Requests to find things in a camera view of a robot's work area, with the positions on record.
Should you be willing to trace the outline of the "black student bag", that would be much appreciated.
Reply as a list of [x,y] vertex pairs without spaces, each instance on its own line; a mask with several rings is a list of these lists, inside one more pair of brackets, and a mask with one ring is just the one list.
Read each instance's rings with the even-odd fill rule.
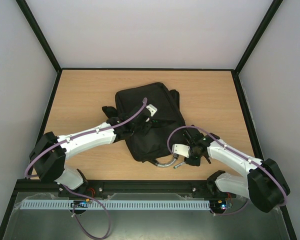
[[177,90],[168,90],[162,82],[125,89],[115,94],[115,106],[103,106],[102,111],[108,117],[112,107],[117,115],[129,114],[135,108],[141,108],[143,99],[147,105],[152,104],[157,108],[156,114],[151,119],[151,128],[146,135],[133,134],[125,143],[130,154],[137,162],[150,162],[155,165],[159,158],[170,155],[169,148],[173,144],[183,143],[182,133],[170,134],[178,127],[185,125],[185,120],[180,111],[180,94]]

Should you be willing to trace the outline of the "green capped marker pen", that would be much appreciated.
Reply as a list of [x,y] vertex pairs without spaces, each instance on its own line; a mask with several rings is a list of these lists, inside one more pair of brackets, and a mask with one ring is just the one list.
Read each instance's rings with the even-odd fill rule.
[[173,169],[178,169],[179,167],[181,167],[181,166],[183,166],[183,165],[185,165],[186,163],[183,161],[183,162],[180,162],[180,163],[178,163],[178,164],[176,164],[176,165],[174,165],[173,166]]

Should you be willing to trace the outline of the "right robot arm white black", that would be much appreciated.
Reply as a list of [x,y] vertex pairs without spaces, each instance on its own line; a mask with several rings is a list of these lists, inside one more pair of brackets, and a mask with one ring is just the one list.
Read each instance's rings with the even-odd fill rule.
[[181,156],[187,165],[198,167],[202,158],[208,162],[214,159],[238,173],[232,175],[224,170],[213,173],[207,179],[207,188],[212,195],[229,193],[244,197],[264,213],[286,204],[291,191],[274,160],[249,156],[219,136],[204,135],[194,126],[184,130],[183,136],[185,144],[181,147]]

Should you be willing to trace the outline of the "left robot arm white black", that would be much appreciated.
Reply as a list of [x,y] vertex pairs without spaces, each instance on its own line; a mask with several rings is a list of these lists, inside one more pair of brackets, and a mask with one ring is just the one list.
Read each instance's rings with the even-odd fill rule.
[[113,107],[103,107],[103,110],[110,111],[108,119],[93,128],[59,136],[51,131],[45,133],[29,155],[25,177],[38,177],[43,183],[56,182],[72,191],[83,191],[87,179],[79,169],[68,166],[68,160],[92,148],[128,139],[145,129],[158,111],[152,104],[143,104],[120,115]]

